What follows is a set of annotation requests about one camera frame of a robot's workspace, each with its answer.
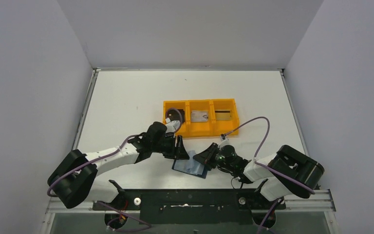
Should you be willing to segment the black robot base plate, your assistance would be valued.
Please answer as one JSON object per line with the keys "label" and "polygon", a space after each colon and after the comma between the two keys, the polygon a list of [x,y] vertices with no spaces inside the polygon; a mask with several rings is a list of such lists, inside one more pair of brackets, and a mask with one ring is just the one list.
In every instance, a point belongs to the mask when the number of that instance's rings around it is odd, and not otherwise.
{"label": "black robot base plate", "polygon": [[271,228],[283,198],[268,201],[259,189],[126,190],[111,203],[95,201],[105,211],[107,230],[135,233],[167,224],[262,224]]}

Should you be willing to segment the black cards stack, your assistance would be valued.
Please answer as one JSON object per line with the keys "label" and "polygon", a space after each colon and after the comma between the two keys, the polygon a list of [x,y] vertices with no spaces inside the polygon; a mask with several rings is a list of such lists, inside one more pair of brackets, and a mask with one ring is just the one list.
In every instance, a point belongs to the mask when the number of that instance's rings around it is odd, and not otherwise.
{"label": "black cards stack", "polygon": [[167,118],[171,121],[178,120],[181,123],[185,122],[185,111],[183,109],[177,109],[177,111],[171,109],[167,111]]}

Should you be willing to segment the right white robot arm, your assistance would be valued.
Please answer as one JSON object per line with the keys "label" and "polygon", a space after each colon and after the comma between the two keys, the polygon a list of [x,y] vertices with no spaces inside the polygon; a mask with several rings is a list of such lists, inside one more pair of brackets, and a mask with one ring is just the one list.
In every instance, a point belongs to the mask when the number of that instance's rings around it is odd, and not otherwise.
{"label": "right white robot arm", "polygon": [[228,140],[223,140],[220,144],[212,143],[193,158],[208,169],[230,174],[240,183],[260,181],[261,188],[254,200],[261,208],[286,195],[308,199],[325,172],[320,163],[289,145],[282,145],[269,156],[249,160],[239,156]]}

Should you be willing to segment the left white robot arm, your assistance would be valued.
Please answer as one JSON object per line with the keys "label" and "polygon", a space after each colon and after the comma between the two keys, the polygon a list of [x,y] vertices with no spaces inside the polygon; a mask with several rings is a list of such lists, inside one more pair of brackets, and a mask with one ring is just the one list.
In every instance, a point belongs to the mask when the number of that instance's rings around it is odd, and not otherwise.
{"label": "left white robot arm", "polygon": [[128,136],[121,145],[103,151],[70,151],[47,180],[47,195],[57,197],[67,209],[84,201],[102,201],[113,208],[124,203],[123,189],[114,181],[97,182],[97,176],[124,165],[139,163],[152,154],[166,159],[189,160],[182,136],[176,135],[181,123],[154,122],[147,131]]}

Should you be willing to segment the blue card holder wallet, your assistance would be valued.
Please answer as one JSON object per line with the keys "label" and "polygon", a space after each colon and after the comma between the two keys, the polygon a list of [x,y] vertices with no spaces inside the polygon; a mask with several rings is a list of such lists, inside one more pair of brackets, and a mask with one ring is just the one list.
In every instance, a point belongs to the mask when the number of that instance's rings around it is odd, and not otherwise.
{"label": "blue card holder wallet", "polygon": [[187,154],[189,156],[189,160],[175,160],[171,169],[205,179],[208,169],[193,158],[196,155],[196,152],[192,150],[188,151]]}

